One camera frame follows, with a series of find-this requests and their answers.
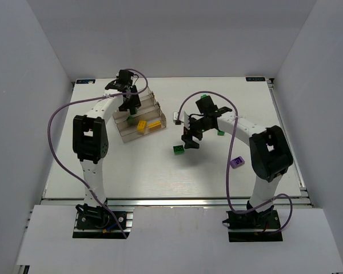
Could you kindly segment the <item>green small lego brick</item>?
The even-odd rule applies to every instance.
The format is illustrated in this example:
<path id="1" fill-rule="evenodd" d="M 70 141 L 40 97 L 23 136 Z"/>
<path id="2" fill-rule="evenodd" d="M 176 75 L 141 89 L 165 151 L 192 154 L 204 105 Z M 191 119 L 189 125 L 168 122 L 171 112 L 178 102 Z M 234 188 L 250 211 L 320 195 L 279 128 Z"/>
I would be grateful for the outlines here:
<path id="1" fill-rule="evenodd" d="M 132 126 L 134 124 L 134 118 L 132 116 L 129 116 L 126 121 L 128 126 Z"/>

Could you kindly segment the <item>yellow patterned lego brick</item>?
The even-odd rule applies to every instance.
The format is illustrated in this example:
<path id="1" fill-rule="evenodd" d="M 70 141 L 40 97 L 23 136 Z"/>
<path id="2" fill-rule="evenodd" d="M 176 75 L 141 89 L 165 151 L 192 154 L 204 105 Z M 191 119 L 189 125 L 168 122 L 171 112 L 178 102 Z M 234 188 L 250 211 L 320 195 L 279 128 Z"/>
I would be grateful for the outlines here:
<path id="1" fill-rule="evenodd" d="M 144 134 L 147 129 L 147 121 L 145 120 L 140 120 L 137 125 L 137 132 L 139 134 Z"/>

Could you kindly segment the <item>yellow long lego brick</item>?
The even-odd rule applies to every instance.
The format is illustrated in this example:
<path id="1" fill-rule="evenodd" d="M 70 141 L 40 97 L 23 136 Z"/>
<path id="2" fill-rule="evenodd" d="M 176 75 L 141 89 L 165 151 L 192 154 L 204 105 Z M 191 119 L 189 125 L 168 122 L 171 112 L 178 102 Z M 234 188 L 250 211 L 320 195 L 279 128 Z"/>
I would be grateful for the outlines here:
<path id="1" fill-rule="evenodd" d="M 162 123 L 160 121 L 156 121 L 153 123 L 149 123 L 147 126 L 148 126 L 149 131 L 153 132 L 153 131 L 157 131 L 157 130 L 161 129 Z"/>

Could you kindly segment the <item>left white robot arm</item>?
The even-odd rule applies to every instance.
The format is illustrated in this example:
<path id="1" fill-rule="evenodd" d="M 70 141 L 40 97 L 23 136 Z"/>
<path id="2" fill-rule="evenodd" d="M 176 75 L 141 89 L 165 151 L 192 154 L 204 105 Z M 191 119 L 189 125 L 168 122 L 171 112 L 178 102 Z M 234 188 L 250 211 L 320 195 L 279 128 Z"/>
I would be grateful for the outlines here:
<path id="1" fill-rule="evenodd" d="M 134 83 L 137 74 L 131 70 L 120 70 L 115 80 L 108 83 L 106 91 L 118 91 L 120 95 L 100 99 L 86 114 L 73 119 L 73 151 L 80 161 L 85 187 L 82 212 L 90 211 L 100 219 L 107 204 L 103 187 L 102 162 L 109 149 L 106 124 L 116 111 L 134 115 L 141 106 L 138 90 Z"/>

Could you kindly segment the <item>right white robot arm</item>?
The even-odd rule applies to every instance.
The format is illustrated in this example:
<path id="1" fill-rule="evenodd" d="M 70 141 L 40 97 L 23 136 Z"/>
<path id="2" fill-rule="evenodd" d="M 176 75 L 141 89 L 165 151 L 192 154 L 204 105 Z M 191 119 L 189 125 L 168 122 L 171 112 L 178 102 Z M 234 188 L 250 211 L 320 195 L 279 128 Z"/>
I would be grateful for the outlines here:
<path id="1" fill-rule="evenodd" d="M 231 100 L 228 107 L 218 107 L 212 100 L 213 92 L 203 91 L 196 101 L 197 114 L 187 114 L 181 106 L 174 114 L 174 124 L 183 125 L 181 136 L 185 149 L 198 149 L 203 134 L 218 130 L 231 135 L 228 161 L 232 161 L 232 150 L 236 139 L 249 147 L 252 169 L 256 175 L 253 193 L 247 202 L 247 209 L 230 210 L 237 215 L 262 213 L 273 208 L 279 197 L 276 189 L 293 156 L 280 126 L 263 127 L 242 118 Z"/>

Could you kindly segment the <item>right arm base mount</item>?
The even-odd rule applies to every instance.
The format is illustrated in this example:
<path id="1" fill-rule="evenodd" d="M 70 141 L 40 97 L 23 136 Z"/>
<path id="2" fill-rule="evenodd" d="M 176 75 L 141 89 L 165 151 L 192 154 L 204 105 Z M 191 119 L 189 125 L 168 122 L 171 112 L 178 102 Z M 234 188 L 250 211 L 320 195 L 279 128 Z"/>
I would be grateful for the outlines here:
<path id="1" fill-rule="evenodd" d="M 227 218 L 222 221 L 228 229 L 230 243 L 267 243 L 282 242 L 280 218 L 276 210 L 268 213 L 238 215 L 227 212 Z"/>

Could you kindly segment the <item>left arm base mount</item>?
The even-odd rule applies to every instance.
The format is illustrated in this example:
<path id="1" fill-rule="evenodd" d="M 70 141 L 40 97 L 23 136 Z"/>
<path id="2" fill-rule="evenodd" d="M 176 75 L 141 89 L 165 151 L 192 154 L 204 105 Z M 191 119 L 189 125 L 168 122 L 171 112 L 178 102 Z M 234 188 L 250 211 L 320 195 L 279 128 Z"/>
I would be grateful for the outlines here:
<path id="1" fill-rule="evenodd" d="M 133 213 L 113 211 L 114 216 L 103 207 L 87 204 L 75 206 L 77 214 L 74 222 L 73 239 L 121 239 L 130 234 Z"/>

